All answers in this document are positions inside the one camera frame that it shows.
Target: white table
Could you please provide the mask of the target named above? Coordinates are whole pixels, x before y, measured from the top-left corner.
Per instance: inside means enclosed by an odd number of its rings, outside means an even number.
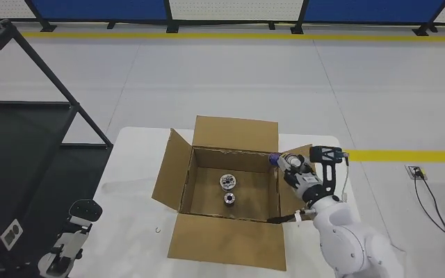
[[[192,142],[192,130],[177,131]],[[169,129],[121,130],[95,195],[104,212],[94,223],[71,278],[334,277],[322,257],[318,232],[311,221],[284,223],[286,272],[167,258],[177,212],[151,196],[169,134]],[[280,134],[281,152],[307,144],[339,146],[339,141],[332,136]],[[322,173],[320,165],[316,170]],[[338,196],[345,177],[342,163],[337,166]],[[358,218],[349,181],[346,192]]]

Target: concrete floor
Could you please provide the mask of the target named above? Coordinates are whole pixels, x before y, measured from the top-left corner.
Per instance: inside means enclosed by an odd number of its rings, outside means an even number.
[[[165,31],[135,28],[129,30]],[[221,30],[184,28],[189,31]],[[410,30],[362,30],[385,32]],[[125,126],[193,129],[196,115],[216,115],[277,121],[280,133],[336,136],[347,149],[444,149],[442,42],[29,41],[113,142]],[[0,52],[0,65],[0,100],[63,100],[15,43]],[[100,139],[79,118],[65,141]],[[445,167],[422,166],[445,214]],[[404,163],[352,163],[350,178],[362,220],[403,250],[407,277],[443,275],[444,234],[421,210]],[[419,192],[437,219],[428,191],[420,186]]]

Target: cardboard box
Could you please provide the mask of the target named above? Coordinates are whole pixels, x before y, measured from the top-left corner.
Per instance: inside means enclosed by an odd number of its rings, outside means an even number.
[[[309,147],[290,150],[309,155]],[[284,234],[268,218],[290,215],[299,200],[268,156],[278,123],[197,116],[190,146],[171,129],[152,198],[179,212],[169,258],[286,270]],[[219,181],[236,178],[235,205]]]

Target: box flap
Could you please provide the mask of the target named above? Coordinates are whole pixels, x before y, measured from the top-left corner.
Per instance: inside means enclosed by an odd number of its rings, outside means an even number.
[[[192,147],[174,129],[170,129],[152,198],[175,210],[179,209],[181,202],[191,150]]]
[[[193,145],[277,152],[278,123],[230,117],[197,116]]]
[[[312,145],[301,146],[296,149],[291,149],[285,153],[290,154],[301,154],[309,158],[309,148]],[[284,174],[281,171],[278,171],[278,184],[280,187],[280,211],[281,216],[294,214],[297,210],[305,207],[305,203],[303,200],[297,197],[292,188],[285,182]]]
[[[169,258],[286,270],[282,225],[179,214]]]

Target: yellow tape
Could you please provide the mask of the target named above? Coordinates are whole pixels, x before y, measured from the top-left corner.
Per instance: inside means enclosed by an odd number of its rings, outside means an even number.
[[[346,150],[350,161],[445,163],[445,151]]]
[[[28,38],[70,38],[70,39],[226,39],[226,40],[359,40],[372,42],[445,42],[445,37],[417,37],[401,35],[292,35],[292,34],[255,34],[255,33],[52,33],[23,32]]]

